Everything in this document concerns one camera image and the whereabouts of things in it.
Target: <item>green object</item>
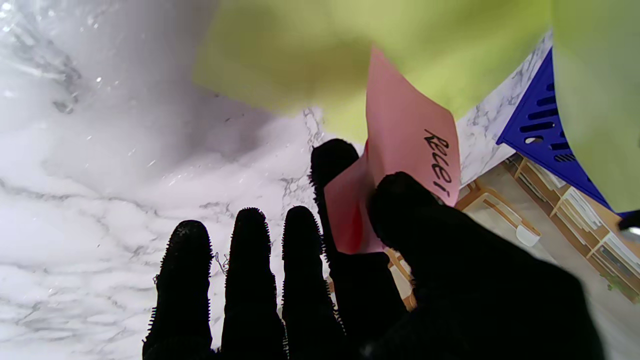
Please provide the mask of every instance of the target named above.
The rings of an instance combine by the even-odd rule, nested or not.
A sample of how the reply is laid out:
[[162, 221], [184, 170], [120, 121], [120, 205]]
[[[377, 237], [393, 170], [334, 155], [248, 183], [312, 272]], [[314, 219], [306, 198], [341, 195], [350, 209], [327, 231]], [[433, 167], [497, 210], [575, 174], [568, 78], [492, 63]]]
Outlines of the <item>green object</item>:
[[548, 0], [222, 0], [194, 80], [276, 113], [321, 106], [329, 131], [364, 143], [372, 44], [457, 120], [549, 23]]
[[640, 1], [554, 0], [558, 111], [571, 150], [616, 212], [640, 208]]

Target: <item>wooden shelf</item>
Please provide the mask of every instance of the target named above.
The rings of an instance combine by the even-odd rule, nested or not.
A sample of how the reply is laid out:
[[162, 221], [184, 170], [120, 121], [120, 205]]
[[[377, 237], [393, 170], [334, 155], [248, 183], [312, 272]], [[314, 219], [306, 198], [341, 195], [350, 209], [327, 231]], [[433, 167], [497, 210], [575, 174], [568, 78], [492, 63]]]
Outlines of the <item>wooden shelf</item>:
[[640, 273], [605, 240], [610, 234], [613, 234], [634, 254], [640, 254], [640, 245], [625, 240], [618, 231], [620, 218], [590, 197], [581, 194], [603, 223], [593, 229], [571, 201], [563, 200], [558, 206], [568, 189], [571, 188], [569, 185], [550, 189], [528, 162], [524, 165], [522, 161], [510, 165], [505, 164], [505, 167], [512, 176], [519, 172], [520, 176], [526, 178], [527, 182], [520, 176], [515, 180], [589, 264], [602, 277], [605, 277], [613, 288], [620, 290], [626, 298], [634, 303], [640, 302]]
[[598, 251], [594, 253], [600, 261], [604, 262], [613, 271], [614, 274], [620, 277], [627, 285], [629, 285], [636, 292], [640, 293], [640, 279], [636, 277], [636, 274], [631, 271], [629, 266], [620, 261], [617, 254], [605, 247], [600, 247]]

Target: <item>floor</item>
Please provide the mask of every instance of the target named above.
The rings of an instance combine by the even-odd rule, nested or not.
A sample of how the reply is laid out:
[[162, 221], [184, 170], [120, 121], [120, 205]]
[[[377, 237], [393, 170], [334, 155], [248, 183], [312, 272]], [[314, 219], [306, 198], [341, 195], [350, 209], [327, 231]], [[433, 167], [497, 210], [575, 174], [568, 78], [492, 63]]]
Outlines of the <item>floor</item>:
[[569, 244], [555, 225], [502, 167], [480, 177], [512, 203], [542, 237], [533, 246], [522, 244], [515, 230], [494, 210], [476, 202], [466, 212], [480, 224], [521, 246], [540, 259], [555, 263], [578, 277], [588, 296], [591, 314], [600, 331], [608, 358], [640, 359], [640, 305], [633, 305], [620, 292], [607, 289], [607, 281]]

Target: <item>glove finger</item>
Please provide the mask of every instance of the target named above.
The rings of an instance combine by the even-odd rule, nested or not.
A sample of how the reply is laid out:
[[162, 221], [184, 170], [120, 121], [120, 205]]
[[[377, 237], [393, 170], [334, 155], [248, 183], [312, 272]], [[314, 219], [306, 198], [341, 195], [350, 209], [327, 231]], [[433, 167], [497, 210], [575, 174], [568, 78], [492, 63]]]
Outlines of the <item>glove finger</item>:
[[357, 347], [384, 334], [406, 308], [384, 253], [347, 255], [338, 252], [329, 224], [324, 187], [358, 159], [355, 148], [330, 140], [311, 154], [311, 180], [323, 226], [323, 251], [329, 263], [336, 301], [349, 342]]
[[313, 214], [303, 206], [287, 213], [282, 239], [284, 295], [290, 359], [327, 359], [345, 351], [345, 335], [322, 275], [321, 246]]
[[[588, 344], [581, 358], [602, 358], [580, 283], [566, 271], [439, 205], [405, 173], [382, 180], [369, 214], [383, 243], [411, 266], [418, 308], [368, 358], [507, 358], [538, 334], [545, 335], [544, 345], [527, 358], [549, 349], [569, 354], [580, 343]], [[576, 342], [562, 334], [576, 334]]]
[[275, 277], [269, 268], [270, 254], [264, 215], [255, 208], [240, 211], [231, 238], [225, 284], [221, 342], [225, 356], [286, 358], [284, 326], [276, 312]]
[[[486, 287], [483, 277], [487, 272], [502, 273], [505, 266], [533, 260], [461, 211], [440, 205], [404, 172], [380, 182], [369, 204], [369, 216], [382, 242], [398, 250], [411, 266], [419, 306], [429, 300], [426, 292], [447, 291], [453, 296], [468, 293], [470, 287], [481, 290]], [[455, 264], [450, 254], [455, 254]]]
[[197, 358], [211, 347], [209, 270], [211, 242], [195, 220], [181, 222], [167, 245], [156, 277], [157, 306], [145, 339], [144, 359]]

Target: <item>black marker writing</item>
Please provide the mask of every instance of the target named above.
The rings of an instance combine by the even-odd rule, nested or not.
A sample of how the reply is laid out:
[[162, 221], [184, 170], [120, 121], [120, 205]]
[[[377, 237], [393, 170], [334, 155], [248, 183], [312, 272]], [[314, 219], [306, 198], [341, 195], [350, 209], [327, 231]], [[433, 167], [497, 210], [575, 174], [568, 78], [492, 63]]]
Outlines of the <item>black marker writing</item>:
[[[445, 166], [446, 167], [449, 166], [449, 162], [447, 162], [445, 158], [447, 156], [447, 149], [449, 148], [449, 142], [427, 129], [425, 129], [425, 132], [429, 136], [425, 137], [424, 141], [426, 141], [427, 144], [429, 144], [429, 147], [433, 151], [433, 153], [431, 154], [431, 157], [433, 159], [433, 164], [431, 164], [431, 169], [433, 170], [433, 173], [436, 175], [438, 180], [442, 180], [447, 184], [451, 184], [451, 181], [452, 181], [451, 175], [445, 168]], [[433, 184], [437, 186], [439, 189], [441, 189], [444, 193], [446, 193], [447, 197], [451, 197], [451, 194], [440, 183], [438, 183], [437, 181], [434, 181]]]

